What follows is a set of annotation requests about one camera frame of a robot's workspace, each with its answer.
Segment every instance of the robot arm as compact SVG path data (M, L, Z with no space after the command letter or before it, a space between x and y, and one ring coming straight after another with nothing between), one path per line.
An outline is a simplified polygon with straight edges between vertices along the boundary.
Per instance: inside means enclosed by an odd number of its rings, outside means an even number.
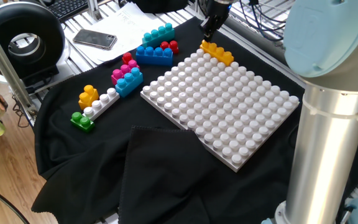
M208 1L207 18L201 23L204 32L204 40L210 42L213 34L223 25L234 0L210 0Z

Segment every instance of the blue block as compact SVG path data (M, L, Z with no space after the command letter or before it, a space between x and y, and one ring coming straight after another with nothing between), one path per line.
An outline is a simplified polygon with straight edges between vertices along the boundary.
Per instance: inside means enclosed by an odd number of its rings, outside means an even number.
M154 50L152 47L144 49L143 46L140 46L136 50L136 62L138 64L164 65L172 67L173 53L170 48L162 50L161 47L157 47Z
M120 97L125 97L134 91L142 82L143 74L138 68L133 68L130 73L124 75L124 78L117 80L116 91Z
M171 41L175 38L175 30L172 28L171 23L167 23L164 26L160 26L158 30L152 30L152 33L145 33L142 38L142 46L146 47L158 47L164 41Z

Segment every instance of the black fabric fold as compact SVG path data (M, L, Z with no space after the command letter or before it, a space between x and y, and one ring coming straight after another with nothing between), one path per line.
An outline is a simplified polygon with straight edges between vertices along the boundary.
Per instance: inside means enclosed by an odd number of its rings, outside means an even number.
M209 223L201 199L193 196L212 157L193 131L134 127L119 223Z

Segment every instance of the keyboard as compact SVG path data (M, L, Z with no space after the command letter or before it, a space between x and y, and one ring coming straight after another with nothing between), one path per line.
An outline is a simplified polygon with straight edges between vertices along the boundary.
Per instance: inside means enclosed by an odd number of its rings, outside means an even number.
M56 0L55 3L48 6L49 10L61 21L88 8L87 0Z

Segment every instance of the silver metal cylinder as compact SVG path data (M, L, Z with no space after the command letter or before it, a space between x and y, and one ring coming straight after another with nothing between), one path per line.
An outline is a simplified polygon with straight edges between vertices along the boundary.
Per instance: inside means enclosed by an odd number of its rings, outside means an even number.
M334 223L358 145L358 93L307 84L285 216Z

